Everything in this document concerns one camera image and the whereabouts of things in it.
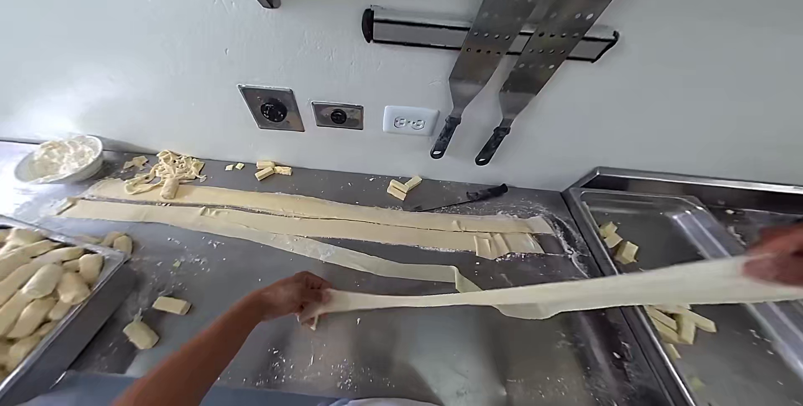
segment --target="metal outlet plate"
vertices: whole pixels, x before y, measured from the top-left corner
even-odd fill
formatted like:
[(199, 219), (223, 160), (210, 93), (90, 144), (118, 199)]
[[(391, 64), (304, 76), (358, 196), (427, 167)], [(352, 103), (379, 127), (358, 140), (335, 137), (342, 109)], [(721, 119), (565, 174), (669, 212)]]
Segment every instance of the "metal outlet plate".
[(315, 115), (315, 124), (319, 127), (362, 130), (363, 108), (361, 105), (313, 102), (312, 113)]
[(266, 130), (304, 131), (301, 113), (292, 89), (240, 84), (240, 93), (257, 127)]

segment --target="hand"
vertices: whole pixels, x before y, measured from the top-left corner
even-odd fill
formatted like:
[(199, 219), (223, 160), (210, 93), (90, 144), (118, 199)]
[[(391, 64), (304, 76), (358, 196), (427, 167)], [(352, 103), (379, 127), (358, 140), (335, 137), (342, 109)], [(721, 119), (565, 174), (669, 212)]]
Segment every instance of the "hand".
[(756, 255), (744, 264), (748, 276), (803, 286), (803, 225), (766, 228), (748, 252)]
[(275, 319), (287, 314), (300, 314), (306, 307), (328, 301), (327, 289), (332, 284), (308, 271), (276, 281), (248, 295), (262, 310), (264, 319)]

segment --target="spatula handle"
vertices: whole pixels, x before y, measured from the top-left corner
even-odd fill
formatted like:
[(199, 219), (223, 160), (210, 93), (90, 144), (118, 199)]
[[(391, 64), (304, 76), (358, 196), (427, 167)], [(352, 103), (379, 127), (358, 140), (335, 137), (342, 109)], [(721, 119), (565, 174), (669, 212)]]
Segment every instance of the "spatula handle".
[(483, 146), (483, 149), (479, 152), (477, 158), (474, 159), (474, 163), (480, 166), (487, 165), (488, 162), (491, 161), (491, 157), (496, 154), (496, 149), (498, 149), (499, 145), (502, 144), (504, 137), (506, 137), (509, 133), (510, 127), (503, 127), (501, 125), (496, 127), (494, 129), (494, 134), (488, 138), (488, 142), (485, 143), (485, 146)]
[(432, 151), (430, 151), (430, 157), (441, 158), (446, 153), (449, 141), (451, 141), (451, 137), (455, 134), (455, 130), (460, 125), (461, 120), (460, 117), (447, 117), (447, 124), (443, 126), (441, 134), (437, 136), (437, 141), (435, 141), (435, 145), (432, 146)]

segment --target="knife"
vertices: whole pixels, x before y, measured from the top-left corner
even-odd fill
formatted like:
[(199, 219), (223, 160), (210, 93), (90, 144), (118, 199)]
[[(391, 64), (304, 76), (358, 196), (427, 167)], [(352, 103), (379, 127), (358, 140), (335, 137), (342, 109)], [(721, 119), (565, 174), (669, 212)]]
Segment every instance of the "knife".
[(444, 196), (440, 199), (421, 199), (418, 203), (402, 203), (401, 209), (407, 212), (425, 212), (426, 210), (435, 210), (436, 208), (448, 207), (450, 205), (466, 204), (467, 202), (475, 202), (477, 200), (490, 199), (496, 196), (502, 196), (507, 193), (507, 185), (501, 184), (499, 186), (492, 186), (477, 190), (476, 192), (460, 192), (451, 193), (449, 196)]

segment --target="bowl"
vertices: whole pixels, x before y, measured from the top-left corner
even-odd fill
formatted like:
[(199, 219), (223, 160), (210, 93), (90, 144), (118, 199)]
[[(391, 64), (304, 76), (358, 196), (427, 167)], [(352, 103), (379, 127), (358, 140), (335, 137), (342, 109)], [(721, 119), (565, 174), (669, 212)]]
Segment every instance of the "bowl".
[(70, 184), (89, 179), (97, 174), (103, 166), (103, 143), (92, 135), (81, 135), (69, 139), (78, 140), (82, 144), (89, 146), (93, 153), (92, 160), (82, 166), (76, 166), (75, 169), (69, 172), (43, 178), (43, 176), (35, 170), (34, 154), (36, 151), (32, 151), (17, 163), (14, 169), (14, 176), (20, 182), (26, 182), (28, 184)]

